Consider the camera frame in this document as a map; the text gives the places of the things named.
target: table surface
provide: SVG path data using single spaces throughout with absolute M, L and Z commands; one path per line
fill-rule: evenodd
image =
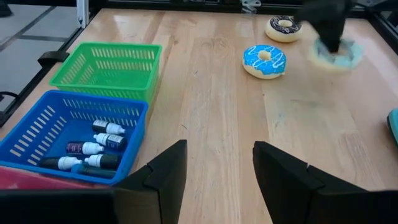
M 254 175 L 254 141 L 267 141 L 368 190 L 398 188 L 398 149 L 386 116 L 398 107 L 398 57 L 368 21 L 350 19 L 344 36 L 365 49 L 359 67 L 327 74 L 307 61 L 316 38 L 278 44 L 264 35 L 270 16 L 103 9 L 81 41 L 163 46 L 160 87 L 132 171 L 179 139 L 188 139 L 180 223 L 271 223 Z M 259 80 L 243 51 L 272 44 L 287 55 L 286 75 Z M 3 138 L 39 99 L 47 74 L 6 125 Z

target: green basket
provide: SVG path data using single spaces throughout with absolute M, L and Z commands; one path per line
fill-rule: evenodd
M 162 46 L 84 42 L 50 80 L 60 90 L 145 100 L 155 95 Z

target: metal frame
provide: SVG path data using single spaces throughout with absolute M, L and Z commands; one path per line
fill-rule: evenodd
M 259 0 L 264 3 L 256 7 L 257 14 L 292 15 L 302 8 L 303 0 Z M 48 6 L 77 6 L 77 20 L 80 28 L 69 38 L 59 50 L 66 50 L 88 25 L 89 18 L 95 17 L 102 8 L 148 9 L 166 11 L 201 11 L 242 13 L 241 0 L 8 0 L 9 4 L 35 4 Z M 398 31 L 381 15 L 381 9 L 398 9 L 396 0 L 357 0 L 358 6 L 349 13 L 349 18 L 368 20 L 380 36 L 398 54 Z M 52 66 L 45 67 L 36 74 L 33 80 L 22 90 L 5 111 L 13 113 L 29 93 L 36 87 Z

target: blue icing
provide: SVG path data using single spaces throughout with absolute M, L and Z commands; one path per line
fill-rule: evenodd
M 341 40 L 341 47 L 346 51 L 346 55 L 331 55 L 326 46 L 318 39 L 315 41 L 315 55 L 322 60 L 327 61 L 332 65 L 346 68 L 354 68 L 361 61 L 363 57 L 363 48 L 352 40 Z
M 259 58 L 259 52 L 262 50 L 271 53 L 270 60 Z M 260 70 L 264 75 L 280 74 L 285 72 L 286 55 L 274 46 L 261 44 L 246 49 L 243 53 L 243 62 L 244 65 Z

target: toy donut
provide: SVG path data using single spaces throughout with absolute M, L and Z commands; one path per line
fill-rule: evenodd
M 308 59 L 316 66 L 330 72 L 343 72 L 355 68 L 363 57 L 362 46 L 353 40 L 342 39 L 339 52 L 329 53 L 327 47 L 317 39 L 311 47 Z
M 274 41 L 290 43 L 298 40 L 302 25 L 293 21 L 291 16 L 275 16 L 266 24 L 266 34 Z
M 277 78 L 285 73 L 286 55 L 271 45 L 255 45 L 244 51 L 243 67 L 257 78 Z

